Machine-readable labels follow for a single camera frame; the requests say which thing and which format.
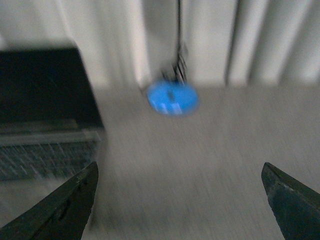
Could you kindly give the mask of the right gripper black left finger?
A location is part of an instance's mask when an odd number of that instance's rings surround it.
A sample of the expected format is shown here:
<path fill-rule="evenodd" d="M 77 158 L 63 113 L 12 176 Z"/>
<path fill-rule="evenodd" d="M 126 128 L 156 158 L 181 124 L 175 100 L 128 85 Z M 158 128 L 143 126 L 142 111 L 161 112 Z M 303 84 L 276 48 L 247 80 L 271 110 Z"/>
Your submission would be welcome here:
<path fill-rule="evenodd" d="M 0 229 L 2 240 L 80 240 L 95 201 L 94 161 Z"/>

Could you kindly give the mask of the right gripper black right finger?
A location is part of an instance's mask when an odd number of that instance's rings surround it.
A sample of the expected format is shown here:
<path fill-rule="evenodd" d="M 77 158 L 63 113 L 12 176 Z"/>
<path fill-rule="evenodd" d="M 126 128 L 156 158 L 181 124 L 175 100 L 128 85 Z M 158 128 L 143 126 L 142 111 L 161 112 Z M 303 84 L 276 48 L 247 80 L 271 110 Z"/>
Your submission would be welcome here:
<path fill-rule="evenodd" d="M 286 240 L 320 238 L 320 194 L 265 162 L 261 180 L 268 204 Z"/>

